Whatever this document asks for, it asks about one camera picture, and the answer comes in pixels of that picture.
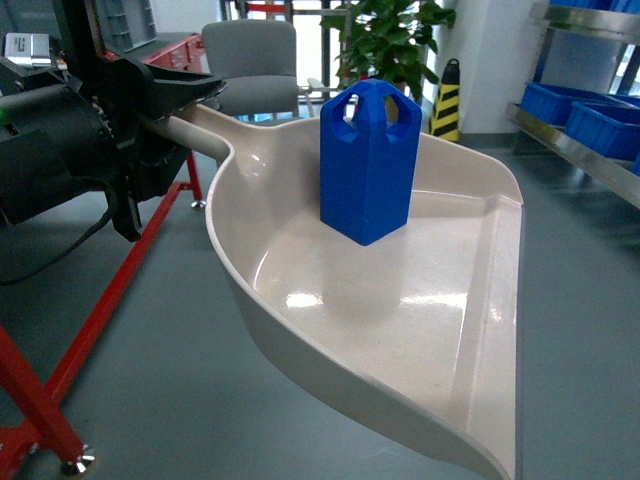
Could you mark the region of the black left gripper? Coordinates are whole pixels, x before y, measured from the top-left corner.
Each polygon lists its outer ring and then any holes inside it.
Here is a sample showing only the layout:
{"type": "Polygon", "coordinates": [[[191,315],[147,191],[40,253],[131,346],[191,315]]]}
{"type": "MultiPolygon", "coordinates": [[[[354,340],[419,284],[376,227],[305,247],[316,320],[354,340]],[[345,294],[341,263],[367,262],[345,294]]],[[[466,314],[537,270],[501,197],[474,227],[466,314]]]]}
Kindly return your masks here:
{"type": "Polygon", "coordinates": [[[167,193],[189,149],[149,131],[214,97],[227,84],[210,74],[127,58],[100,59],[93,81],[57,68],[1,61],[1,224],[26,222],[85,193],[107,201],[102,224],[140,238],[138,203],[167,193]]]}

